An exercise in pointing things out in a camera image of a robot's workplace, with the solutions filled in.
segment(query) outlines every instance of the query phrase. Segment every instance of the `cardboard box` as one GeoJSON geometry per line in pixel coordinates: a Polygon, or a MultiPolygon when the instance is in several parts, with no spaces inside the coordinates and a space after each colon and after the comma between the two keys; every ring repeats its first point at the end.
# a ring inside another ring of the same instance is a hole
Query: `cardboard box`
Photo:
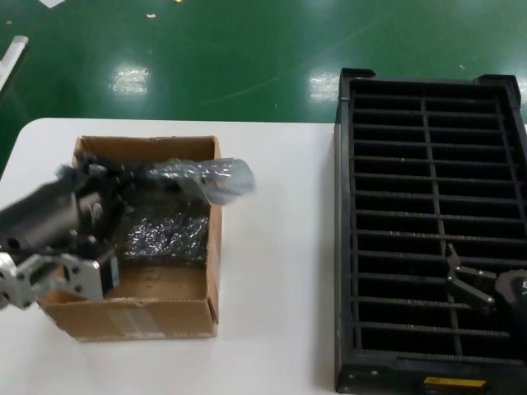
{"type": "MultiPolygon", "coordinates": [[[[114,160],[156,162],[221,157],[215,137],[81,137],[75,151],[114,160]]],[[[104,302],[55,291],[40,306],[59,328],[79,341],[214,337],[221,246],[222,210],[212,206],[206,268],[121,265],[119,286],[104,302]]]]}

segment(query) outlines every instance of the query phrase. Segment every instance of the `bubble wrap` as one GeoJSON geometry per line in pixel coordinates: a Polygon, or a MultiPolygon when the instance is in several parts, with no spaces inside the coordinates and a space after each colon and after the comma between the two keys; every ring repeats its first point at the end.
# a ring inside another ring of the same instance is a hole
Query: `bubble wrap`
{"type": "Polygon", "coordinates": [[[249,166],[241,159],[232,158],[201,162],[168,160],[155,164],[147,172],[147,178],[165,188],[177,184],[189,196],[222,206],[255,188],[249,166]]]}
{"type": "Polygon", "coordinates": [[[204,267],[209,211],[197,199],[140,193],[115,232],[116,252],[127,263],[204,267]]]}

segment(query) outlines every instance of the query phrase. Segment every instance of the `black grid tray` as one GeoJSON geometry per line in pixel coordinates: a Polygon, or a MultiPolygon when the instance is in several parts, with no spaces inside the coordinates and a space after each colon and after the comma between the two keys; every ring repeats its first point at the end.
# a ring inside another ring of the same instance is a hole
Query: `black grid tray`
{"type": "Polygon", "coordinates": [[[484,380],[480,392],[527,392],[527,369],[500,320],[446,292],[443,253],[452,243],[467,266],[527,268],[519,108],[511,76],[393,81],[343,70],[336,122],[339,392],[421,393],[434,389],[423,386],[427,377],[484,380]]]}

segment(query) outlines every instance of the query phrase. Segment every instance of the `yellow label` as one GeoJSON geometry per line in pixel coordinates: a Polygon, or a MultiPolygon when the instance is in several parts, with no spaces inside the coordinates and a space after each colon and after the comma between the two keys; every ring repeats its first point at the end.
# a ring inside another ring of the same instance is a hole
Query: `yellow label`
{"type": "Polygon", "coordinates": [[[482,380],[443,379],[441,377],[427,377],[426,384],[455,385],[457,387],[481,388],[486,382],[482,380]]]}

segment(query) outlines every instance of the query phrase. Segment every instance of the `white table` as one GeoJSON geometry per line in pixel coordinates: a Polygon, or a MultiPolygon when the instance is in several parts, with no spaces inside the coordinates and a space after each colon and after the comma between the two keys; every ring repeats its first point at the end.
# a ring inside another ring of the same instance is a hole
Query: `white table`
{"type": "Polygon", "coordinates": [[[224,211],[218,337],[77,343],[37,307],[9,307],[0,393],[331,393],[333,125],[41,119],[16,141],[0,207],[53,179],[81,135],[214,135],[249,163],[257,193],[224,211]]]}

